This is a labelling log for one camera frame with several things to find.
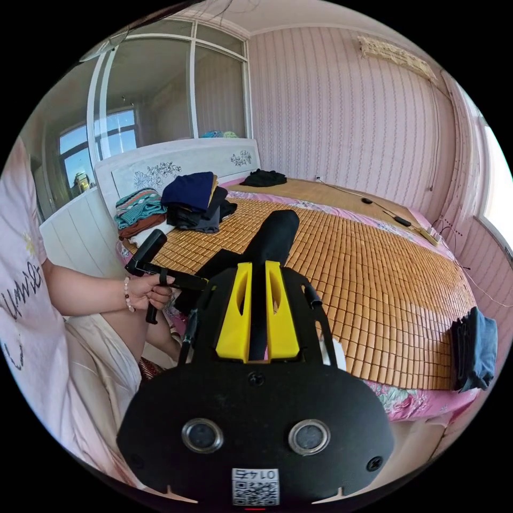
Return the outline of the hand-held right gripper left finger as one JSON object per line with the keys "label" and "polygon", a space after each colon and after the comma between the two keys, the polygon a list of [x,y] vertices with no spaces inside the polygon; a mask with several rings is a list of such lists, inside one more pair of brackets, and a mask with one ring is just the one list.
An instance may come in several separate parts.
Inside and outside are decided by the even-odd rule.
{"label": "hand-held right gripper left finger", "polygon": [[217,356],[248,362],[251,338],[252,264],[240,263],[235,270],[227,309],[216,344]]}

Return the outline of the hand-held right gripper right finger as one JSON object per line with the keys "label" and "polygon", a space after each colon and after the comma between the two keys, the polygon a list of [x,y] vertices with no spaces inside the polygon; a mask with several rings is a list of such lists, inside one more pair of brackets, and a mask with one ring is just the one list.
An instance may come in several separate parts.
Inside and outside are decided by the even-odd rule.
{"label": "hand-held right gripper right finger", "polygon": [[279,262],[266,261],[265,282],[268,359],[294,360],[299,342]]}

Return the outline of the person's left hand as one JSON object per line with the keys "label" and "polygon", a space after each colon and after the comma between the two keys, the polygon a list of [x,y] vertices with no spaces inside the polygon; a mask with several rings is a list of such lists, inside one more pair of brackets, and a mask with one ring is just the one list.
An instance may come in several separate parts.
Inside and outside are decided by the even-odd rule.
{"label": "person's left hand", "polygon": [[146,310],[149,306],[162,310],[171,299],[174,282],[175,278],[168,275],[164,276],[163,284],[156,274],[132,277],[126,282],[126,299],[135,310]]}

